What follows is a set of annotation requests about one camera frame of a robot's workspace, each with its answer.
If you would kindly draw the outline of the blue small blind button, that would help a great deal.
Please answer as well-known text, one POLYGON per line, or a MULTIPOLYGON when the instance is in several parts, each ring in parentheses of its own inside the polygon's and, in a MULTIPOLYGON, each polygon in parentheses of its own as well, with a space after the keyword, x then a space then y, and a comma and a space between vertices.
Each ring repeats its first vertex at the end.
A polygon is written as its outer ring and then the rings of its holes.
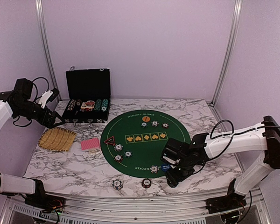
POLYGON ((170 168, 171 168, 171 166, 168 165, 168 164, 162 164, 161 165, 161 169, 162 169, 163 172, 168 171, 170 168))

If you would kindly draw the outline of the dark chips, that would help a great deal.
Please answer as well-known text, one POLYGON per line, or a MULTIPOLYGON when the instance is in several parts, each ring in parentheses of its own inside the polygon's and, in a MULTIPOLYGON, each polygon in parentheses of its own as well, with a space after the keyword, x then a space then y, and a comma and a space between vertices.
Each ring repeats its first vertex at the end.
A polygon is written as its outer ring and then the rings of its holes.
POLYGON ((169 127, 169 125, 168 125, 168 123, 162 123, 162 128, 168 128, 169 127))

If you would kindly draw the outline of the red-backed card deck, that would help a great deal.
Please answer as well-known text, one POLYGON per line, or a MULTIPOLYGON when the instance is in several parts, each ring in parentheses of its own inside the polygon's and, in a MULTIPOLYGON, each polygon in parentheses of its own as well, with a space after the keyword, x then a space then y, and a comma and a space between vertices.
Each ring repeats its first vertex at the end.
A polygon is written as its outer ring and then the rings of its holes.
POLYGON ((100 149, 100 141, 98 138, 92 138, 81 141, 82 151, 95 151, 100 149))

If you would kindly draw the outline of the red black chip stack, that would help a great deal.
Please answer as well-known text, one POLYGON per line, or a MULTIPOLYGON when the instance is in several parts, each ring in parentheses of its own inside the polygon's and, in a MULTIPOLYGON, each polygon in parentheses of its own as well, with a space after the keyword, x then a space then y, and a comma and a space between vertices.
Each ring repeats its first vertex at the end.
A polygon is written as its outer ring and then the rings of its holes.
POLYGON ((151 187, 152 181, 148 178, 142 180, 141 185, 143 188, 148 189, 151 187))

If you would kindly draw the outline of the black red all-in triangle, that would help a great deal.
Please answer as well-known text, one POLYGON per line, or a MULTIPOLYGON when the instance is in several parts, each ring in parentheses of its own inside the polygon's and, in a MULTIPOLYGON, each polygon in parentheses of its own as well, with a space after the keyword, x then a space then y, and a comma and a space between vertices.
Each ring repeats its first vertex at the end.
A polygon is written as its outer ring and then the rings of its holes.
POLYGON ((106 140, 104 141, 104 144, 115 146, 115 138, 114 138, 114 136, 112 136, 112 137, 106 139, 106 140))

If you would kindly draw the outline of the green chip group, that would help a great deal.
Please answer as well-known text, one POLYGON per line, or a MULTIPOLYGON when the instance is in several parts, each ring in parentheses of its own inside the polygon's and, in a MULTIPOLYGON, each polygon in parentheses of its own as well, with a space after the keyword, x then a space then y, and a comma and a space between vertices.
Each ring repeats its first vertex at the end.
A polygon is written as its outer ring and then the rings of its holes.
POLYGON ((132 157, 132 155, 133 155, 133 153, 131 151, 124 152, 124 157, 126 157, 126 158, 130 158, 130 157, 132 157))

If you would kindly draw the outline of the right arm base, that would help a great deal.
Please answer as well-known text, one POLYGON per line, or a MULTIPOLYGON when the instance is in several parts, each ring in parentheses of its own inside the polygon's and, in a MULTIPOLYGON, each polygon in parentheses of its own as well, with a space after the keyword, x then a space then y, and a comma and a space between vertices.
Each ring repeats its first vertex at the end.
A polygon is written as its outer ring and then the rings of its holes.
POLYGON ((206 209, 210 214, 237 209, 246 206, 245 196, 234 192, 225 196, 210 198, 206 200, 206 209))

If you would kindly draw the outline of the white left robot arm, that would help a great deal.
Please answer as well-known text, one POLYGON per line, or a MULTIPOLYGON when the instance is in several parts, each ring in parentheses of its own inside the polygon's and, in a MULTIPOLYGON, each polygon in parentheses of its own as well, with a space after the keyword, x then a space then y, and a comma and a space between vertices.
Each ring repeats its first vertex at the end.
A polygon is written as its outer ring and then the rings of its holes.
POLYGON ((46 194, 43 182, 23 175, 37 140, 46 127, 59 125, 59 117, 16 92, 0 93, 0 194, 25 194, 38 207, 48 206, 53 197, 46 194))

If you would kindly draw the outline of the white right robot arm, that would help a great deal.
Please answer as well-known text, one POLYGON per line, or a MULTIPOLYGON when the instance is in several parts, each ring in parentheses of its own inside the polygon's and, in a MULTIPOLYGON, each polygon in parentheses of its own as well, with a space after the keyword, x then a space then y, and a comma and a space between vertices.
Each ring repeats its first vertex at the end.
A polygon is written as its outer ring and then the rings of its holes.
POLYGON ((232 209, 240 196, 261 182, 276 169, 280 169, 280 126, 272 116, 253 126, 232 129, 217 135, 201 133, 193 136, 190 143, 168 139, 161 160, 170 165, 166 172, 168 185, 172 188, 194 173, 194 166, 203 165, 224 154, 259 151, 258 158, 233 183, 231 192, 222 198, 222 205, 232 209))

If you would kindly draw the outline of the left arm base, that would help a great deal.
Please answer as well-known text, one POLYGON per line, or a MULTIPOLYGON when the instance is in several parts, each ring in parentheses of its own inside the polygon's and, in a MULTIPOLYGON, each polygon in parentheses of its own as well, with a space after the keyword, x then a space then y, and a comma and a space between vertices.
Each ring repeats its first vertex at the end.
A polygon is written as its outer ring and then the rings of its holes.
POLYGON ((25 199, 25 204, 42 209, 43 213, 62 211, 64 203, 65 198, 53 195, 26 195, 25 199))

